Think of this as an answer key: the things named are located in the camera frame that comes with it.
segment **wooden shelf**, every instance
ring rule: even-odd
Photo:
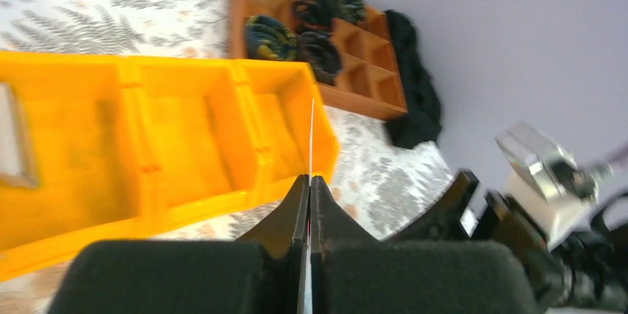
[[[251,15],[272,16],[294,30],[297,21],[292,15],[293,1],[232,0],[230,57],[247,57],[244,22]],[[341,53],[343,70],[336,86],[318,84],[326,105],[381,120],[407,113],[384,13],[368,7],[367,19],[360,27],[334,19],[332,43]]]

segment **storage bin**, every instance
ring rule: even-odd
[[[129,57],[158,182],[159,231],[259,205],[267,160],[229,60]]]
[[[0,54],[0,81],[24,111],[41,184],[0,184],[0,280],[69,259],[98,239],[149,233],[146,155],[119,62]]]
[[[261,203],[275,201],[310,168],[310,116],[314,99],[312,172],[331,182],[340,146],[308,63],[235,60],[255,133],[271,162]]]
[[[0,184],[0,281],[330,181],[339,145],[303,62],[0,53],[41,186]]]

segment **floor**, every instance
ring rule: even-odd
[[[229,0],[0,0],[0,49],[54,53],[226,56]],[[326,107],[341,141],[330,183],[343,209],[377,238],[422,214],[452,175],[433,143],[388,145],[381,121]],[[156,238],[233,239],[274,207],[201,221]],[[466,218],[467,224],[472,218]],[[45,313],[67,264],[0,282],[0,313]]]

